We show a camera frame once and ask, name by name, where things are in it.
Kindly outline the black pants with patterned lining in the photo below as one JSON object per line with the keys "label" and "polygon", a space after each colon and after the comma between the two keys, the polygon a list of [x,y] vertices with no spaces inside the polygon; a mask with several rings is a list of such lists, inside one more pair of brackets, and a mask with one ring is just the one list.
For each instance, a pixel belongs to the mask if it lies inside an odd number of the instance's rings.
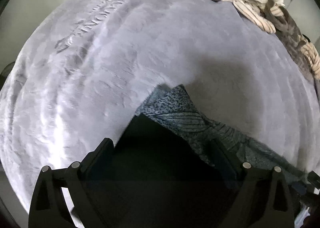
{"label": "black pants with patterned lining", "polygon": [[[199,112],[183,86],[157,88],[137,109],[114,149],[103,153],[84,187],[104,227],[215,227],[221,177],[212,140],[251,139]],[[319,227],[319,176],[296,169],[287,182],[295,218]]]}

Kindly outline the light grey plush blanket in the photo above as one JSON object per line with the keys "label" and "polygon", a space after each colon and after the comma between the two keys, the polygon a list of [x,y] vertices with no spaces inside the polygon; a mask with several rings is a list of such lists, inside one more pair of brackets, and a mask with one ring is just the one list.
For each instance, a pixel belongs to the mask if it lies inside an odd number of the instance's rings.
{"label": "light grey plush blanket", "polygon": [[28,210],[40,169],[117,141],[160,84],[303,171],[319,171],[319,104],[281,41],[211,0],[69,0],[1,89],[1,162]]}

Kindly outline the beige grey striped blanket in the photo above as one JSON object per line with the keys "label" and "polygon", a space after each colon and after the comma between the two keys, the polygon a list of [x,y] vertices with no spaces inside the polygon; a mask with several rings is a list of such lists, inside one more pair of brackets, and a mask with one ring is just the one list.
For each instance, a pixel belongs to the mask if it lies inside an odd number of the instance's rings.
{"label": "beige grey striped blanket", "polygon": [[236,10],[268,34],[275,34],[307,80],[319,80],[319,53],[288,11],[272,0],[212,0],[231,2]]}

